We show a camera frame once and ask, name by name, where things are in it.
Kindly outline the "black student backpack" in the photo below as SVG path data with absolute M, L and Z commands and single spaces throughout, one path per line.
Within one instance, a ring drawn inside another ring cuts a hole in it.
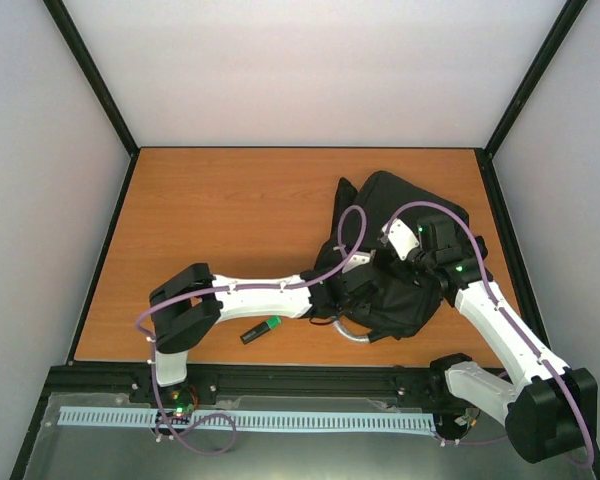
M 367 328 L 365 343 L 416 335 L 443 301 L 480 277 L 488 251 L 482 237 L 467 236 L 468 225 L 464 208 L 389 172 L 373 173 L 361 188 L 340 179 L 331 236 L 304 276 L 344 258 L 367 261 L 311 287 L 309 317 L 346 317 Z

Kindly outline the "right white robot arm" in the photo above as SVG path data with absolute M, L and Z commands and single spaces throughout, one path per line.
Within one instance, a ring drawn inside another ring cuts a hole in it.
M 501 361 L 502 379 L 464 360 L 444 369 L 448 392 L 504 426 L 527 462 L 583 448 L 579 461 L 595 459 L 597 384 L 585 369 L 572 369 L 521 320 L 488 276 L 476 237 L 446 208 L 410 229 L 397 214 L 382 227 L 383 243 L 399 260 L 436 279 L 447 302 L 480 333 Z

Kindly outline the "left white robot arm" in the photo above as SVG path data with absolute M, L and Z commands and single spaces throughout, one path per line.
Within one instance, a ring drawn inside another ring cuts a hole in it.
M 326 319 L 370 303 L 380 291 L 368 263 L 277 279 L 232 278 L 213 274 L 206 263 L 193 264 L 149 294 L 152 388 L 166 402 L 181 400 L 188 390 L 188 352 L 218 323 L 259 316 Z

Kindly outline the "green black highlighter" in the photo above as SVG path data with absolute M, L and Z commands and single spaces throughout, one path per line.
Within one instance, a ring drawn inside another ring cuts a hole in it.
M 240 336 L 243 345 L 247 345 L 256 339 L 267 334 L 271 330 L 277 328 L 281 324 L 282 320 L 278 316 L 269 317 L 267 320 L 260 322 L 244 334 Z

